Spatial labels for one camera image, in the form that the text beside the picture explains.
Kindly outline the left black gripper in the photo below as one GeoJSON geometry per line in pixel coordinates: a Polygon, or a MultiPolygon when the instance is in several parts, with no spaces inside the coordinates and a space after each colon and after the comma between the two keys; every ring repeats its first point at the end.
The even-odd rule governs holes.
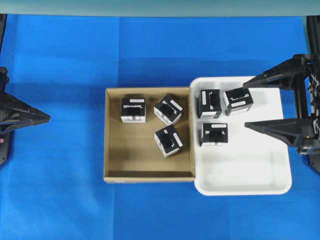
{"type": "Polygon", "coordinates": [[[9,133],[16,129],[48,123],[51,120],[50,115],[26,104],[13,95],[5,93],[9,80],[8,70],[5,67],[0,67],[0,132],[9,133]],[[40,118],[8,118],[8,110],[35,115],[40,118]]]}

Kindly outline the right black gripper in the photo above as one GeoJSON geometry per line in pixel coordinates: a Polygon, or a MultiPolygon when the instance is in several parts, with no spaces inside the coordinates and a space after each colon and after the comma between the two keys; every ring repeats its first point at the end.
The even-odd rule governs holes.
{"type": "Polygon", "coordinates": [[[244,127],[298,147],[301,155],[320,154],[320,56],[297,54],[245,82],[243,88],[295,90],[298,118],[245,122],[244,127]]]}

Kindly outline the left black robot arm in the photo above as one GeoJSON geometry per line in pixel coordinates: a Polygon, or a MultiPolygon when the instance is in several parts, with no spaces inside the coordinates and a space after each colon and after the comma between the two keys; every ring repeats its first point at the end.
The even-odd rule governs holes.
{"type": "Polygon", "coordinates": [[[6,93],[8,70],[0,68],[0,164],[9,157],[12,132],[16,129],[46,124],[51,116],[6,93]]]}

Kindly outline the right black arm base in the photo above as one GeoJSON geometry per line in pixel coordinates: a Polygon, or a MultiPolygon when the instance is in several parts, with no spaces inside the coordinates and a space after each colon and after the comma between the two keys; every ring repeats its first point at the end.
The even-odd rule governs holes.
{"type": "Polygon", "coordinates": [[[320,151],[316,150],[313,153],[308,152],[303,158],[303,163],[319,175],[320,174],[320,151]]]}

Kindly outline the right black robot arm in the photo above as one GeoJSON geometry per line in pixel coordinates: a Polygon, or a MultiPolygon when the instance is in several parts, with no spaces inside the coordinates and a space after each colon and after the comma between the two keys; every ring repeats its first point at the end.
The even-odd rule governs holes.
{"type": "Polygon", "coordinates": [[[244,126],[297,148],[301,155],[320,153],[320,17],[307,16],[309,54],[292,58],[243,84],[294,92],[296,117],[246,122],[244,126]]]}

